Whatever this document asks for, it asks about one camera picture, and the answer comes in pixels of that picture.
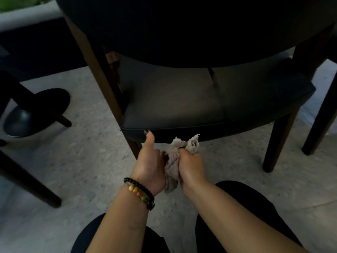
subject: chair backrest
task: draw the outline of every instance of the chair backrest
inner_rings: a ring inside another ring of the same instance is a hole
[[[57,0],[84,33],[125,56],[217,67],[274,55],[337,21],[337,0]]]

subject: hand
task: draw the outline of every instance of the hand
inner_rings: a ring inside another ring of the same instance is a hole
[[[191,154],[184,148],[179,149],[179,173],[182,178],[181,187],[185,196],[190,197],[193,188],[204,183],[205,171],[200,153]]]
[[[149,131],[130,178],[137,180],[156,196],[164,189],[166,180],[164,158],[160,150],[153,149],[153,144],[154,135]]]

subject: right hand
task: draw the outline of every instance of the right hand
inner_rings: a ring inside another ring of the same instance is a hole
[[[179,173],[182,178],[181,187],[185,196],[190,197],[193,189],[204,183],[205,170],[200,153],[191,154],[184,148],[179,149]]]

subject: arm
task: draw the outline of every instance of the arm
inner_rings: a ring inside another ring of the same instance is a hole
[[[199,153],[191,155],[185,149],[180,153],[183,192],[228,253],[308,253],[207,182]]]
[[[149,132],[130,177],[155,196],[165,187],[165,174],[163,158],[153,144],[154,135]],[[148,213],[146,204],[122,186],[86,253],[141,252]]]

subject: black beaded bracelet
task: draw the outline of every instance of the black beaded bracelet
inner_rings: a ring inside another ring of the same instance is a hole
[[[149,211],[151,211],[154,208],[154,196],[153,196],[153,194],[151,194],[151,192],[145,186],[143,186],[141,183],[139,183],[138,181],[136,181],[134,179],[126,177],[124,179],[124,183],[126,183],[126,182],[129,182],[129,183],[135,185],[136,187],[138,187],[140,190],[142,190],[149,197],[149,202],[146,204],[146,207]]]

